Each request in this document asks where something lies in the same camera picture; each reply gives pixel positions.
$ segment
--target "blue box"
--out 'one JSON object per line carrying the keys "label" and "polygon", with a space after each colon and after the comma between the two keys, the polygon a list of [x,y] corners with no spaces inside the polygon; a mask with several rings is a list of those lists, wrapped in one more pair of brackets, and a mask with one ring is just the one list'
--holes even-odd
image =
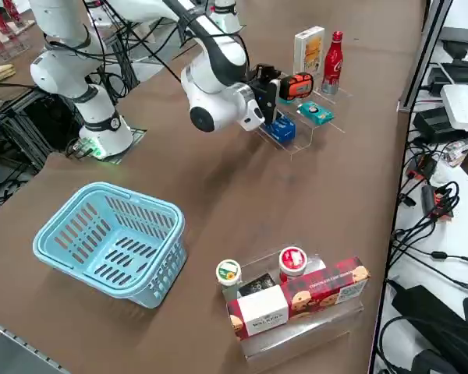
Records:
{"label": "blue box", "polygon": [[264,125],[265,131],[280,143],[287,143],[295,139],[296,126],[289,118],[281,115],[272,125]]}

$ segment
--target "bottle cap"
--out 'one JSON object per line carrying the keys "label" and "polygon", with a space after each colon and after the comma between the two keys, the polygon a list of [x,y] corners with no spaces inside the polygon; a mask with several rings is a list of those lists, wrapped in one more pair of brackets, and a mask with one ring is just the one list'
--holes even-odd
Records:
{"label": "bottle cap", "polygon": [[241,279],[241,266],[233,259],[224,259],[217,265],[215,271],[218,283],[230,287]]}
{"label": "bottle cap", "polygon": [[343,39],[343,32],[335,31],[333,33],[333,41],[342,41],[342,39]]}
{"label": "bottle cap", "polygon": [[284,248],[279,254],[279,269],[286,275],[298,277],[306,267],[307,255],[298,247]]}

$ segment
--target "white box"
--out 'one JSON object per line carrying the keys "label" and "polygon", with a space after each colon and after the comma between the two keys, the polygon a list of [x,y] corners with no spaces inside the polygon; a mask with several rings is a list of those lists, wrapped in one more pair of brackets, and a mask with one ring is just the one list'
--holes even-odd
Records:
{"label": "white box", "polygon": [[238,299],[249,336],[288,322],[288,302],[279,286]]}
{"label": "white box", "polygon": [[308,72],[314,78],[321,72],[324,49],[324,28],[311,27],[295,35],[293,72]]}
{"label": "white box", "polygon": [[446,84],[441,97],[454,129],[468,131],[468,85]]}

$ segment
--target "snack box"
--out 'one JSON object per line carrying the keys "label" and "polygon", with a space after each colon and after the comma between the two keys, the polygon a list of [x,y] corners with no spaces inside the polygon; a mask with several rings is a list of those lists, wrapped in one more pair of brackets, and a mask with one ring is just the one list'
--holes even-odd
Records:
{"label": "snack box", "polygon": [[305,274],[281,285],[247,295],[227,304],[236,336],[247,339],[358,297],[370,277],[358,257]]}

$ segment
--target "cookie picture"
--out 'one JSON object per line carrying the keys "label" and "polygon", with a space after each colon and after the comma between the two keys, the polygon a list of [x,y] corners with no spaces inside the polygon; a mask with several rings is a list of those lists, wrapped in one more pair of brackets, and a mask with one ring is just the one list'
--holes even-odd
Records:
{"label": "cookie picture", "polygon": [[230,315],[231,317],[231,325],[234,331],[238,332],[243,328],[243,321],[236,316],[233,316],[232,314]]}
{"label": "cookie picture", "polygon": [[312,300],[312,296],[310,295],[309,291],[300,291],[291,301],[291,310],[295,312],[300,312],[304,310],[308,303]]}
{"label": "cookie picture", "polygon": [[358,266],[352,271],[352,280],[353,283],[363,281],[369,277],[369,272],[364,266]]}
{"label": "cookie picture", "polygon": [[336,303],[336,300],[338,299],[338,294],[334,294],[331,296],[328,296],[327,298],[323,298],[321,302],[319,303],[319,306],[331,306]]}

